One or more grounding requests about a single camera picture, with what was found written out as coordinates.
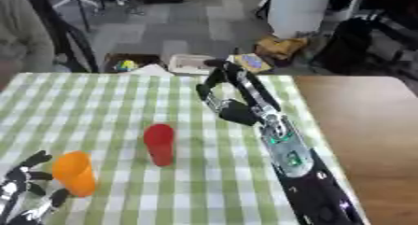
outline orange cup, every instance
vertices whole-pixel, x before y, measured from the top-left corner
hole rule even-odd
[[[77,197],[92,195],[96,186],[89,155],[82,151],[59,157],[52,165],[52,176]]]

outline plastic cup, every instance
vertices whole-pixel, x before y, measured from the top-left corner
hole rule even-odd
[[[152,161],[158,166],[173,162],[174,130],[167,124],[154,124],[144,133],[144,143]]]
[[[93,194],[96,186],[89,155],[74,151],[62,155],[52,165],[52,175],[73,195],[86,197]]]

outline red cup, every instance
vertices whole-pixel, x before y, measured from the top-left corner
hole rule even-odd
[[[167,124],[154,124],[144,133],[144,143],[152,161],[158,166],[170,165],[173,161],[174,130]]]

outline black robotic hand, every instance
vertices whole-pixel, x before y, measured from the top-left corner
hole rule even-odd
[[[66,189],[56,190],[49,199],[37,208],[24,211],[10,220],[7,225],[41,225],[49,214],[58,210],[70,195]]]
[[[19,195],[30,191],[44,196],[45,191],[34,180],[52,180],[52,175],[44,172],[30,172],[29,170],[43,162],[48,162],[52,156],[41,150],[25,161],[9,170],[0,185],[0,224],[5,224],[7,217],[19,199]]]

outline tan bag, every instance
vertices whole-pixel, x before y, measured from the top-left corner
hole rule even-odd
[[[308,45],[308,38],[282,40],[274,35],[268,35],[257,42],[256,54],[271,56],[278,60],[286,60],[306,45]]]

